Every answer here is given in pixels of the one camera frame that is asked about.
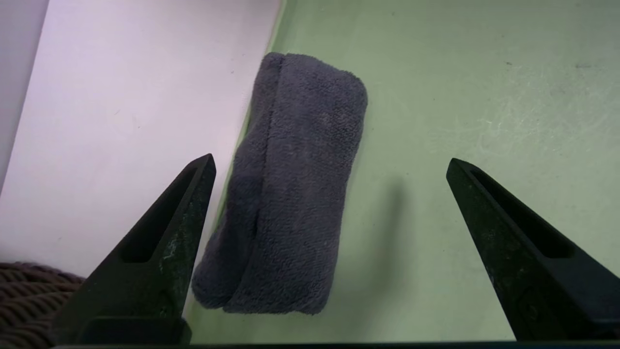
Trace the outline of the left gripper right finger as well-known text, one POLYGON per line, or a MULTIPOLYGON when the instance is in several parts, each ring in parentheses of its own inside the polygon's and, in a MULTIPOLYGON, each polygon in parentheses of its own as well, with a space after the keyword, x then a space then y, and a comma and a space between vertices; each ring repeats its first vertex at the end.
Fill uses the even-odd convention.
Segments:
POLYGON ((516 340, 618 340, 620 280, 480 168, 447 181, 516 340))

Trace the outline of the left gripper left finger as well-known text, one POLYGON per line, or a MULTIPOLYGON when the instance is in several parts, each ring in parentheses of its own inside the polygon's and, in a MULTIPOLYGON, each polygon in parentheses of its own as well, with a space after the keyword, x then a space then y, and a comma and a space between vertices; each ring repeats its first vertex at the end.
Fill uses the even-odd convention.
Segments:
POLYGON ((191 161, 52 322, 58 346, 186 346, 183 309, 216 178, 191 161))

